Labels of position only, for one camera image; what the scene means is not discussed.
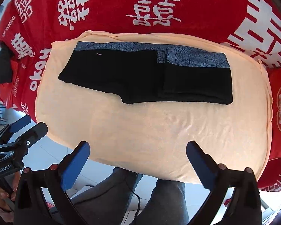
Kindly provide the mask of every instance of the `pant leg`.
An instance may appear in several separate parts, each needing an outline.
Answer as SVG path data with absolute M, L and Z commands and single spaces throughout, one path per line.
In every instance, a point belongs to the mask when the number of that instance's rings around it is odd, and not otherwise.
M 130 225 L 187 225 L 185 183 L 158 179 L 144 210 Z
M 142 176 L 116 167 L 108 178 L 71 201 L 88 224 L 120 225 L 133 195 L 127 185 L 134 191 Z M 59 213 L 53 218 L 63 224 Z

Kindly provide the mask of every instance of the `blue gripper pad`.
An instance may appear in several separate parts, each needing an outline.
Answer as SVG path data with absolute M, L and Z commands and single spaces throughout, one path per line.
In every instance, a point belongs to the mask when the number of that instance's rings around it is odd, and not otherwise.
M 211 156 L 205 154 L 195 141 L 188 142 L 186 155 L 203 187 L 212 191 L 218 170 L 216 162 Z
M 18 132 L 20 129 L 30 124 L 30 122 L 31 122 L 31 117 L 26 115 L 10 125 L 10 132 L 11 133 Z
M 58 169 L 61 171 L 61 187 L 64 192 L 73 187 L 89 156 L 89 143 L 81 141 L 75 150 L 61 161 Z

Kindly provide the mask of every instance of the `black cloth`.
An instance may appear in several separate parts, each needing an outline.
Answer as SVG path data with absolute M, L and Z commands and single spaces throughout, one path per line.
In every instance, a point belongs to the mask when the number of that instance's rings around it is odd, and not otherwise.
M 13 52 L 4 43 L 1 43 L 0 46 L 0 84 L 10 83 L 13 80 L 13 70 L 10 63 Z
M 157 63 L 157 51 L 73 51 L 59 80 L 117 94 L 127 104 L 156 101 L 232 103 L 230 68 Z

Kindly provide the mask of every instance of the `white floor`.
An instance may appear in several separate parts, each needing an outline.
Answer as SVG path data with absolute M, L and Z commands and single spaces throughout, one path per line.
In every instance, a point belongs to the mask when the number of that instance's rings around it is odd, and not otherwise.
M 3 117 L 9 120 L 8 123 L 12 123 L 21 118 L 22 116 L 24 116 L 24 113 L 16 112 L 13 109 L 8 109 L 5 111 Z M 35 125 L 35 123 L 32 121 L 28 126 L 16 133 L 11 139 L 11 141 L 15 140 L 15 138 L 17 138 L 23 132 L 31 128 L 33 125 Z M 34 144 L 31 148 L 29 148 L 29 154 L 24 157 L 23 162 L 26 167 L 30 167 L 32 170 L 43 170 L 47 169 L 51 164 L 58 164 L 65 157 L 66 154 L 69 154 L 71 152 L 71 149 L 50 140 L 46 136 L 40 141 L 38 141 L 36 144 Z M 76 190 L 80 190 L 85 185 L 96 185 L 97 183 L 107 178 L 111 174 L 113 168 L 114 167 L 109 165 L 88 160 L 84 168 L 82 169 L 73 188 Z M 154 177 L 145 175 L 139 182 L 135 190 L 135 193 L 138 194 L 141 198 L 142 209 L 150 199 L 151 192 L 155 187 L 156 180 L 157 179 Z M 46 189 L 44 189 L 44 194 L 47 201 L 53 203 L 50 194 Z M 185 198 L 189 213 L 189 219 L 191 219 L 199 210 L 200 206 L 203 204 L 208 194 L 209 190 L 204 189 L 202 185 L 186 184 Z M 231 195 L 232 190 L 228 190 L 225 199 L 230 198 Z M 136 197 L 133 197 L 132 204 L 129 209 L 134 210 L 137 208 L 137 205 L 138 200 Z M 219 222 L 221 220 L 223 214 L 225 213 L 225 210 L 225 206 L 222 205 L 213 223 Z

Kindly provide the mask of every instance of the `hand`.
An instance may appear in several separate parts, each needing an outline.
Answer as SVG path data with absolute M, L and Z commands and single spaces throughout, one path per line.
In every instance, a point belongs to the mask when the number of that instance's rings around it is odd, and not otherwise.
M 18 189 L 19 181 L 20 181 L 21 173 L 16 172 L 15 177 L 13 180 L 13 193 L 11 195 L 11 200 L 15 201 L 16 200 L 16 192 Z M 2 188 L 0 188 L 0 208 L 5 210 L 5 211 L 11 211 L 10 207 L 7 205 L 7 203 L 4 201 L 4 199 L 9 198 L 9 195 L 6 191 L 4 191 Z

